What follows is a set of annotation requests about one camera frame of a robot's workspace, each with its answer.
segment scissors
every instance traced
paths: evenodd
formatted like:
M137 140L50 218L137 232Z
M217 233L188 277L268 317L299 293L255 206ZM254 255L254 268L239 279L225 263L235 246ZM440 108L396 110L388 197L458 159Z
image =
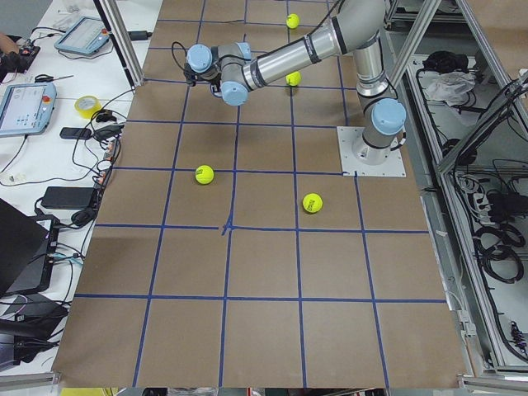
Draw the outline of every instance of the scissors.
M51 83L52 81L63 80L65 78L70 78L70 77L73 77L73 74L71 76L63 76L63 77L57 77L57 78L50 76L48 74L39 74L38 76L35 77L35 82L36 83Z

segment yellow tennis ball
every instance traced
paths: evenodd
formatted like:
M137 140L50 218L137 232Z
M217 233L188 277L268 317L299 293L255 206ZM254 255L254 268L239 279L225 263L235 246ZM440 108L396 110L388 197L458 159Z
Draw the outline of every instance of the yellow tennis ball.
M319 194L311 192L304 196L303 207L308 213L317 213L323 208L323 199Z
M300 80L302 80L300 72L293 72L286 76L286 84L290 87L297 87L300 84Z
M209 165L201 165L195 171L195 179L200 184L209 184L215 178L215 171Z
M296 29L297 26L299 26L299 16L297 14L289 14L289 16L286 18L286 25L290 29Z

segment yellow tape roll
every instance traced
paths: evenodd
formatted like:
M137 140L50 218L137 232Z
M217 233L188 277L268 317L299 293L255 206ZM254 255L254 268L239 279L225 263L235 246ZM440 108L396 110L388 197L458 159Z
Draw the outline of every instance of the yellow tape roll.
M75 110L79 112L82 118L90 119L96 111L102 108L99 99L91 95L79 97L75 101Z

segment metal base plate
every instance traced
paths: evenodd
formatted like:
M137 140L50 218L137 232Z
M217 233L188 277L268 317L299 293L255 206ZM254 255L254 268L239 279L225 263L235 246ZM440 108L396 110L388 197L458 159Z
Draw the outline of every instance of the metal base plate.
M405 177L402 154L399 150L391 151L387 160L380 165L367 165L356 158L352 152L352 142L361 138L365 128L355 126L338 126L339 154L344 176Z

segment tablet screen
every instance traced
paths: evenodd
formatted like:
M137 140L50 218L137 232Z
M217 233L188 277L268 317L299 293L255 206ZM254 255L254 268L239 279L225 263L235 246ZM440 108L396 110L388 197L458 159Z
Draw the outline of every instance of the tablet screen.
M68 33L68 36L61 41L61 45L74 48L87 48L104 29L102 21L84 19L77 27Z
M34 128L44 90L45 86L13 88L0 118L0 131Z

